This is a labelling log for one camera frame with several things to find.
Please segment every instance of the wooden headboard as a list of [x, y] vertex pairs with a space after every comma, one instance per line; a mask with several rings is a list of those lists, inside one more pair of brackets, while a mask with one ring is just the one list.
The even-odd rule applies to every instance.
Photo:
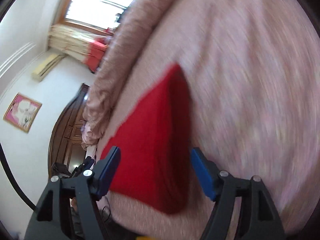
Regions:
[[84, 124], [82, 112], [88, 89], [88, 85], [81, 85], [77, 95], [62, 111], [53, 128], [48, 155], [49, 179], [52, 177], [51, 166], [54, 162], [64, 163], [72, 172], [84, 161], [86, 151], [81, 146], [81, 127]]

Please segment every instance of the yellow object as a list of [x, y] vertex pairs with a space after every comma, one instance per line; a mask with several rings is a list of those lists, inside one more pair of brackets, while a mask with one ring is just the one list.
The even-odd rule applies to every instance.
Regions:
[[147, 236], [138, 236], [136, 240], [156, 240], [155, 238], [150, 238]]
[[65, 55], [51, 54], [32, 72], [35, 80], [41, 81], [50, 72], [50, 70], [62, 60]]

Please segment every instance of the curtain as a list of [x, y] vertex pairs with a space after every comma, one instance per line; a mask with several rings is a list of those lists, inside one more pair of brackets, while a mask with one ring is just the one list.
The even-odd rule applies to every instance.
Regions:
[[65, 25], [54, 25], [49, 31], [49, 47], [81, 61], [92, 72], [98, 68], [110, 39], [110, 36], [83, 33]]

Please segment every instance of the person's hand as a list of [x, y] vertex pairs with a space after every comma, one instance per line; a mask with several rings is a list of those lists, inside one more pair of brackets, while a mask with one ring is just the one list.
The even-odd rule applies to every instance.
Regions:
[[78, 202], [75, 197], [71, 200], [71, 206], [74, 208], [76, 212], [78, 212]]

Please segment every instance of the framed picture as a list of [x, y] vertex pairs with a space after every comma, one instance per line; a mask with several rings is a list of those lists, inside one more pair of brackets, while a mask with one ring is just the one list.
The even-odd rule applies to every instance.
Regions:
[[3, 120], [24, 132], [29, 132], [32, 122], [41, 106], [41, 103], [18, 93], [11, 102]]

